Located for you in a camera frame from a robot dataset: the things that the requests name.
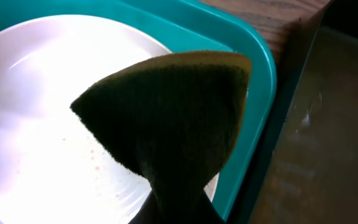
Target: wood grain surface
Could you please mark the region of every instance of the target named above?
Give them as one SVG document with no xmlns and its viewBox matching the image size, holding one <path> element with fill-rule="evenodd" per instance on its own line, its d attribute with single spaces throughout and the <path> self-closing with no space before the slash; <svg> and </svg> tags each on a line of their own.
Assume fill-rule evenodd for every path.
<svg viewBox="0 0 358 224">
<path fill-rule="evenodd" d="M 237 16 L 264 37 L 280 61 L 288 36 L 302 20 L 309 19 L 330 0 L 202 0 L 210 6 Z"/>
</svg>

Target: brown wooden surface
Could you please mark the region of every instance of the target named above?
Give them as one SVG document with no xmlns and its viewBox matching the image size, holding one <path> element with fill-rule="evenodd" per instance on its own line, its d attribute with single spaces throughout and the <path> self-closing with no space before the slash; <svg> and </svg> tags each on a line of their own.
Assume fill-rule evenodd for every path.
<svg viewBox="0 0 358 224">
<path fill-rule="evenodd" d="M 279 62 L 290 32 L 330 0 L 202 0 L 235 15 L 264 37 Z"/>
</svg>

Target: black tray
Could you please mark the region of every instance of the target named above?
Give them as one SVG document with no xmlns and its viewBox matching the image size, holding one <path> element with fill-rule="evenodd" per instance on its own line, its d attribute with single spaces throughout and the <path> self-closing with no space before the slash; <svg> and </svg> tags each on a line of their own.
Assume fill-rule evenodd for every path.
<svg viewBox="0 0 358 224">
<path fill-rule="evenodd" d="M 229 223 L 358 223 L 358 0 L 293 35 Z"/>
</svg>

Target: teal tray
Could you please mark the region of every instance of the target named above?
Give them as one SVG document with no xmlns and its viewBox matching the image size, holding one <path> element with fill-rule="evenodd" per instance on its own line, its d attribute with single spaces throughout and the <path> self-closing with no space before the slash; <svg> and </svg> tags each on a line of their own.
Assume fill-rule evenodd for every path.
<svg viewBox="0 0 358 224">
<path fill-rule="evenodd" d="M 261 36 L 244 21 L 194 0 L 5 0 L 0 1 L 0 31 L 30 19 L 59 14 L 123 22 L 148 33 L 173 52 L 224 50 L 251 58 L 244 122 L 233 155 L 221 171 L 213 200 L 226 220 L 275 95 L 275 65 Z"/>
</svg>

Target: white bowl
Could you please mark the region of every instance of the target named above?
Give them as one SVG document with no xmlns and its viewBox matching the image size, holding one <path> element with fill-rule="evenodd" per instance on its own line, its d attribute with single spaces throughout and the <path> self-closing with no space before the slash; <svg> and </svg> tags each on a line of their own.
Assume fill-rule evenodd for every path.
<svg viewBox="0 0 358 224">
<path fill-rule="evenodd" d="M 92 16 L 0 32 L 0 223 L 127 223 L 139 211 L 149 183 L 115 162 L 69 106 L 101 78 L 169 53 Z M 206 187 L 210 199 L 217 182 Z"/>
</svg>

